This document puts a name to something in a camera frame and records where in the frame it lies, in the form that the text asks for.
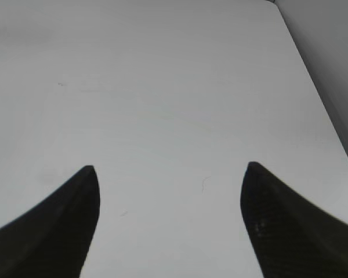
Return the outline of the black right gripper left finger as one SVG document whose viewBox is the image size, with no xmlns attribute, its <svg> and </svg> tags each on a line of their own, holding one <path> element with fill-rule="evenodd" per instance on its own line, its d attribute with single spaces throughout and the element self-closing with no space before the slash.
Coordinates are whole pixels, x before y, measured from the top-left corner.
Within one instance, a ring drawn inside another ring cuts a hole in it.
<svg viewBox="0 0 348 278">
<path fill-rule="evenodd" d="M 0 228 L 0 277 L 80 277 L 99 213 L 99 182 L 87 165 Z"/>
</svg>

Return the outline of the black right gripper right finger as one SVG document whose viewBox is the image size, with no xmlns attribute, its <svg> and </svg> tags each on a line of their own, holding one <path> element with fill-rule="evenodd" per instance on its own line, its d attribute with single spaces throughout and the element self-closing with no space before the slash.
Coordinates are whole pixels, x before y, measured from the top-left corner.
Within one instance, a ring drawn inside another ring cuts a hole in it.
<svg viewBox="0 0 348 278">
<path fill-rule="evenodd" d="M 348 277 L 348 224 L 258 162 L 248 163 L 240 207 L 264 277 Z"/>
</svg>

